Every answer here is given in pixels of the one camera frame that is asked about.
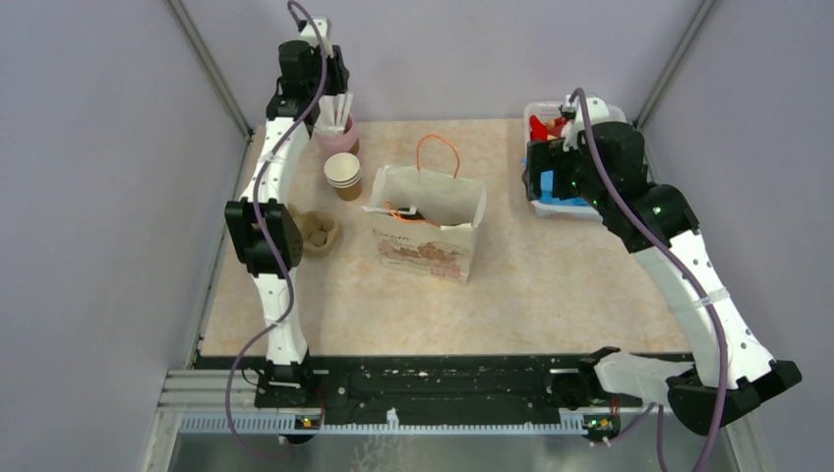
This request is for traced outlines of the cream paper takeout bag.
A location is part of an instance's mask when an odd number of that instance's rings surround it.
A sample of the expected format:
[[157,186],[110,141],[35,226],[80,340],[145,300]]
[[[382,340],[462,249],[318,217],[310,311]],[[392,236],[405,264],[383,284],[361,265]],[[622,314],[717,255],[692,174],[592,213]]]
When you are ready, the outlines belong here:
[[[447,145],[455,167],[450,173],[422,164],[421,147],[429,139]],[[410,166],[386,164],[375,175],[368,203],[375,247],[384,266],[465,284],[476,254],[478,230],[487,206],[481,179],[459,175],[460,153],[446,138],[428,134],[415,149]],[[396,210],[415,207],[424,222],[401,220]]]

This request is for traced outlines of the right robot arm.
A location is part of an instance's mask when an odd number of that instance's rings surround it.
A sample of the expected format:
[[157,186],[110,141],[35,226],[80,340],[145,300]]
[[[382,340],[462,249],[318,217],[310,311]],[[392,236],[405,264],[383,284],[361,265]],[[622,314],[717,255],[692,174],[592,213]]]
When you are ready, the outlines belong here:
[[654,281],[691,350],[690,361],[673,362],[600,349],[576,379],[584,402],[638,397],[708,436],[800,382],[798,366],[776,359],[747,326],[684,195],[650,180],[640,132],[605,122],[577,132],[567,146],[536,125],[522,179],[530,201],[580,199],[597,211]]

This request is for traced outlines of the brown pulp cup carrier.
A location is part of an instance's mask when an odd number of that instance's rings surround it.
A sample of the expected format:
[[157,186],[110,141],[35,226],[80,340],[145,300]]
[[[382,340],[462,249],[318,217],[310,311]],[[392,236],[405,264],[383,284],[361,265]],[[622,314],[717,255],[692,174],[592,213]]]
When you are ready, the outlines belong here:
[[301,211],[294,205],[288,208],[301,233],[303,255],[310,258],[328,256],[341,237],[340,223],[324,211]]

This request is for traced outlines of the white straw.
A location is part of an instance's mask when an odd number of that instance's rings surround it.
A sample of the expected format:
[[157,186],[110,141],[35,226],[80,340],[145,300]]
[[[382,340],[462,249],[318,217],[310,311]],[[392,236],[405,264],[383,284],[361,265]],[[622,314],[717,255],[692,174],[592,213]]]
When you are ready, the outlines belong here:
[[351,92],[342,93],[337,96],[335,107],[335,122],[337,128],[344,130],[347,126],[347,121],[352,106],[353,94]]

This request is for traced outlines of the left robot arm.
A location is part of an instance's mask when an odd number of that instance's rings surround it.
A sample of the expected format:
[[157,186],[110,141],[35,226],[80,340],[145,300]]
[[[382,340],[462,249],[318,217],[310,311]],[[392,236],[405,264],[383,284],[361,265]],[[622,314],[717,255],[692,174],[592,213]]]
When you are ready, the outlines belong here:
[[292,406],[309,403],[315,380],[302,333],[293,270],[302,260],[302,235],[288,195],[295,169],[320,116],[320,99],[348,90],[349,72],[337,45],[291,40],[278,47],[280,75],[266,109],[265,136],[250,182],[227,202],[226,225],[238,261],[262,304],[268,342],[262,389],[277,388]]

